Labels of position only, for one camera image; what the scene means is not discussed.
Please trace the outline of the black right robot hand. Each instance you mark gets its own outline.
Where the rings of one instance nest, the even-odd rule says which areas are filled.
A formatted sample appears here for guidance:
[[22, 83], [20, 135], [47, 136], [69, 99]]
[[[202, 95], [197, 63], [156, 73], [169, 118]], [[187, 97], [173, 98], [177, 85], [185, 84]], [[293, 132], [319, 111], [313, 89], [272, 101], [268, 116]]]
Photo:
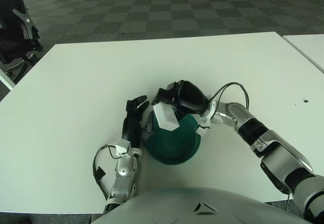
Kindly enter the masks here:
[[180, 80], [159, 88], [151, 105], [164, 103], [185, 114], [202, 115], [208, 110], [209, 100], [192, 82]]

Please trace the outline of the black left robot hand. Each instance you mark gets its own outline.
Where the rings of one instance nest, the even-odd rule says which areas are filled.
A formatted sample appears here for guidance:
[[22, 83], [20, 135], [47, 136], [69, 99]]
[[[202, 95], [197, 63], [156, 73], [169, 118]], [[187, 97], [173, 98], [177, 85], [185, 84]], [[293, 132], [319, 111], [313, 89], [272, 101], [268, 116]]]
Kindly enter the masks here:
[[132, 148], [139, 148], [143, 140], [143, 132], [150, 134], [152, 126], [149, 126], [150, 132], [147, 127], [141, 127], [143, 114], [149, 107], [149, 101], [146, 95], [136, 97], [128, 100], [126, 104], [126, 117], [123, 122], [122, 139], [130, 142]]

